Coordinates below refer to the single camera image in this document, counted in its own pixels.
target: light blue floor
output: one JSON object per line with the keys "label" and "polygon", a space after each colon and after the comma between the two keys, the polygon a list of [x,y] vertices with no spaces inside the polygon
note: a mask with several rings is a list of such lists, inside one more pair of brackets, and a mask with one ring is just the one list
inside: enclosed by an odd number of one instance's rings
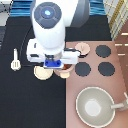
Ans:
{"label": "light blue floor", "polygon": [[[10,16],[29,16],[32,0],[13,0]],[[90,15],[106,15],[103,0],[90,0]]]}

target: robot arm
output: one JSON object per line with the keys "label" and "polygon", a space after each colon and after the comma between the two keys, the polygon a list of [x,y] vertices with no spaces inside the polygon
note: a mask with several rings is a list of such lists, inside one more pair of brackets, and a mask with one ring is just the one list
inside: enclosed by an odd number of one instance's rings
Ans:
{"label": "robot arm", "polygon": [[[64,51],[65,27],[80,27],[88,20],[89,0],[34,0],[30,13],[35,39],[29,40],[28,60],[59,61],[59,68],[64,64],[76,64],[80,53]],[[56,68],[57,65],[44,67]]]}

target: beige surface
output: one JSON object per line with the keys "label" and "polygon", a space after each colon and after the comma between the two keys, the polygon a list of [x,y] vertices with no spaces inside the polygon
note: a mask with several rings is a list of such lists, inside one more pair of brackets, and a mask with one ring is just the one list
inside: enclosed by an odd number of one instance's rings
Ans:
{"label": "beige surface", "polygon": [[[75,48],[77,43],[67,43],[66,47]],[[80,58],[79,62],[88,63],[91,67],[91,72],[86,77],[80,77],[73,70],[71,76],[66,80],[66,128],[90,128],[80,120],[75,109],[76,97],[86,87],[94,86],[106,90],[112,96],[115,103],[125,100],[123,93],[126,91],[126,87],[114,42],[87,41],[85,43],[89,44],[91,50],[88,56]],[[101,44],[111,48],[112,54],[109,57],[101,58],[96,55],[96,47]],[[98,65],[101,62],[112,63],[115,67],[115,74],[110,77],[102,76],[98,71]],[[128,110],[123,112],[117,111],[112,123],[105,128],[128,128]]]}

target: black circle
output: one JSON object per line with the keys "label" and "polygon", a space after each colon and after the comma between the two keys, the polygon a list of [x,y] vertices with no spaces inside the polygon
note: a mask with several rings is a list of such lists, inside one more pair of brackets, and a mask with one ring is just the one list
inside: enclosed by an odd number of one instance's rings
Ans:
{"label": "black circle", "polygon": [[89,64],[87,64],[86,62],[79,62],[75,66],[75,72],[79,76],[82,76],[82,77],[87,76],[89,75],[90,71],[91,71],[91,68]]}
{"label": "black circle", "polygon": [[111,55],[111,49],[106,45],[99,45],[96,48],[96,54],[102,58],[106,58]]}
{"label": "black circle", "polygon": [[51,19],[54,17],[55,11],[52,7],[46,6],[42,8],[41,15],[45,19]]}
{"label": "black circle", "polygon": [[115,72],[114,66],[109,62],[102,62],[98,66],[100,74],[103,76],[112,76]]}

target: black tablecloth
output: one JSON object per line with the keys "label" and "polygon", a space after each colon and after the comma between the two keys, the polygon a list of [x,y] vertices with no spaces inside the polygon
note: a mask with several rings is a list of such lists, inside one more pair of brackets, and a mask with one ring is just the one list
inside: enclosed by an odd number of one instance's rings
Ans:
{"label": "black tablecloth", "polygon": [[[11,70],[13,49],[20,51],[24,36],[31,27],[29,17],[9,17],[0,50],[0,128],[66,128],[66,80],[57,75],[47,81],[38,80],[34,67]],[[28,33],[21,61],[32,65],[26,58]],[[106,16],[90,17],[80,29],[67,28],[66,41],[111,40]]]}

